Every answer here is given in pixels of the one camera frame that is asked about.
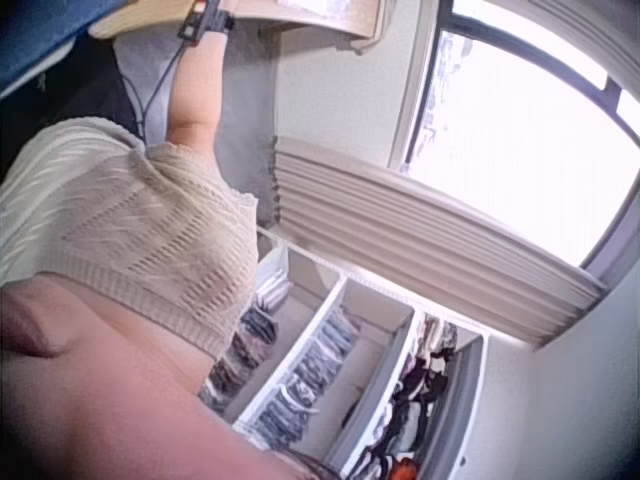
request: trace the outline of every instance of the pleated window shade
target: pleated window shade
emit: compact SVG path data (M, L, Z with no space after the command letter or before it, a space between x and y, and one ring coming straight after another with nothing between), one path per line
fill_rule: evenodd
M605 286L481 212L385 168L276 145L280 227L496 330L544 344Z

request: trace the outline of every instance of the wooden tabletop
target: wooden tabletop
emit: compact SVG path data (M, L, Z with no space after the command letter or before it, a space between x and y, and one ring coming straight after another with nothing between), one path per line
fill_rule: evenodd
M277 0L241 0L236 17L316 25L373 38L382 1L349 0L344 14L338 18L325 18L302 8L280 5ZM94 23L89 33L95 38L105 39L149 25L182 22L192 4L193 0L138 0Z

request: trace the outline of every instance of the black cable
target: black cable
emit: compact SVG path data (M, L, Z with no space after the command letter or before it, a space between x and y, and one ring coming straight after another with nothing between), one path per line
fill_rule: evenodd
M156 84L156 87L153 90L153 93L151 94L151 97L149 97L149 101L147 102L146 107L143 107L140 94L138 93L138 89L133 84L131 79L126 75L121 74L122 79L129 84L129 86L131 87L131 90L133 91L133 95L136 97L136 101L138 103L138 108L140 109L140 117L141 117L140 120L137 121L138 130L140 132L140 136L142 137L142 141L145 144L147 143L147 114L149 113L151 104L153 103L156 96L158 95L158 92L160 92L160 88L164 84L164 81L167 79L167 75L169 75L169 72L171 71L171 68L173 67L174 63L176 63L176 61L180 58L185 48L186 48L186 42L182 42L182 44L180 44L180 47L178 47L178 50L176 51L176 53L173 55L173 57L169 61L169 65L167 65L167 68L165 68L164 72L162 73L160 80Z
M142 113L142 128L145 130L145 135L144 135L145 137L146 137L146 128L147 128L147 113L149 113L149 108L151 107L151 104L155 100L156 96L158 95L158 92L160 91L160 87L162 87L162 84L166 80L167 75L169 75L169 72L171 71L173 64L176 63L178 58L180 58L180 56L184 52L186 45L187 45L187 42L184 42L184 41L180 44L180 47L178 47L178 50L169 61L169 65L167 65L167 68L162 74L162 77L160 77L160 81L156 85L156 88L151 94L151 97L149 97L149 101L147 102L147 107L144 109L144 112Z
M140 95L138 94L138 89L136 88L136 86L133 84L133 82L129 77L127 77L123 73L121 73L120 75L122 76L122 79L129 84L129 87L131 87L131 91L133 92L133 95L136 97L136 101L138 102L138 111L140 112L140 117L139 117L140 120L138 120L138 113L136 112L136 124L138 125L138 134L140 134L140 136L142 137L142 141L144 143L147 143L145 139L145 132L144 132L144 129L142 128L142 114L144 112L144 106L142 105L142 100L140 99Z

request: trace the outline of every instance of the cream knit crop top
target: cream knit crop top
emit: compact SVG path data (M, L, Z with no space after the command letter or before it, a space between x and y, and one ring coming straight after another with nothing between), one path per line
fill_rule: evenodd
M0 190L0 284L66 276L219 358L254 289L257 202L206 165L103 119L42 131Z

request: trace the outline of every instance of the window frame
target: window frame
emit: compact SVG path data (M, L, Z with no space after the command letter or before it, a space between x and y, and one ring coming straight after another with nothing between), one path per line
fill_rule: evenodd
M492 45L546 70L571 87L575 88L588 100L593 102L631 138L631 140L640 150L640 133L636 133L631 128L631 126L627 124L627 122L625 122L625 120L618 114L617 110L618 104L620 102L620 95L622 94L622 87L611 77L611 75L607 76L605 87L603 89L600 89L561 60L531 45L529 42L526 42L525 40L522 40L513 34L505 32L504 30L500 30L497 27L487 25L480 20L454 13L454 1L455 0L439 1L438 14L435 21L433 40L430 49L431 55L428 62L426 78L423 85L419 106L416 112L413 131L411 132L411 136L409 138L407 154L404 159L403 167L407 167L411 163L411 160L414 156L416 143L420 134L420 130L422 128L422 123L424 121L426 105L429 98L429 90L431 89L431 84L433 82L436 63L438 60L438 50L440 47L440 40L443 32L461 35L471 40L478 40L483 43ZM626 270L630 268L627 265L627 263L629 262L627 262L624 268L620 267L621 269L625 270L624 272L617 271L612 274L610 269L603 269L601 264L603 258L608 258L611 256L612 249L621 249L621 246L618 245L619 242L613 241L617 237L616 233L618 232L618 230L624 227L625 230L629 230L631 228L632 230L635 229L640 233L640 222L637 222L637 225L629 225L628 221L623 221L629 219L630 212L635 213L635 210L640 208L638 207L638 205L640 205L639 182L640 173L638 174L638 177L636 178L634 186L629 192L627 199L625 200L623 205L621 205L618 214L612 219L607 231L594 246L587 258L583 260L579 268L594 274L598 278L606 277L606 279L609 281L613 280L614 278L618 280L618 278L621 278L622 274L626 273ZM634 258L633 263L635 263L635 261L640 258L640 252L631 253L633 254L632 256ZM616 257L619 257L620 255L622 255L622 253L618 252L618 255L616 255ZM591 271L592 267L597 264L600 264L600 266L598 268L593 268L593 271Z

